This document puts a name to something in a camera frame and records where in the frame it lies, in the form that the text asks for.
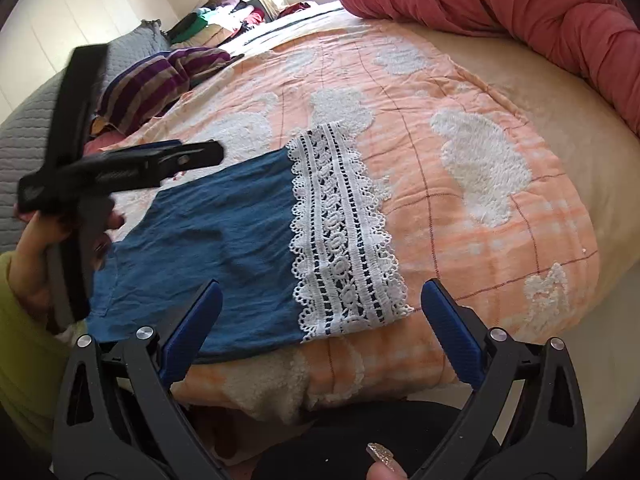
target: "blue gripper pad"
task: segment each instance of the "blue gripper pad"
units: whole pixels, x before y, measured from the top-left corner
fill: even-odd
[[[420,304],[456,375],[477,390],[484,381],[482,350],[458,315],[456,305],[433,280],[422,286]]]
[[[222,290],[212,281],[162,347],[158,375],[166,388],[184,379],[221,311]]]

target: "paneled wall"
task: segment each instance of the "paneled wall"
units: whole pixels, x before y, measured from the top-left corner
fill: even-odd
[[[65,67],[74,47],[157,18],[165,30],[178,20],[168,0],[20,0],[0,31],[0,122]]]

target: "white lace trim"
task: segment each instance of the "white lace trim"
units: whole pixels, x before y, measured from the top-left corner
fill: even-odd
[[[356,134],[321,124],[287,143],[296,197],[293,295],[303,307],[305,341],[379,327],[413,311]]]

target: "rolled pink blanket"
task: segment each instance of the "rolled pink blanket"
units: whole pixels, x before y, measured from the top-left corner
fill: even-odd
[[[620,0],[340,0],[362,18],[505,36],[585,78],[640,136],[640,31]]]

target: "person's hand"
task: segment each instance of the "person's hand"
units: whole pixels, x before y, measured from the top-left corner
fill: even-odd
[[[37,322],[46,323],[50,309],[51,294],[47,281],[45,250],[67,238],[76,227],[73,218],[67,216],[29,214],[22,237],[12,256],[7,275],[9,288],[23,309]],[[111,213],[105,229],[117,229],[124,224],[124,218]],[[109,249],[111,239],[103,233],[95,244],[96,264]]]
[[[406,480],[404,469],[386,447],[372,442],[367,446],[367,453],[375,460],[367,472],[367,480]]]

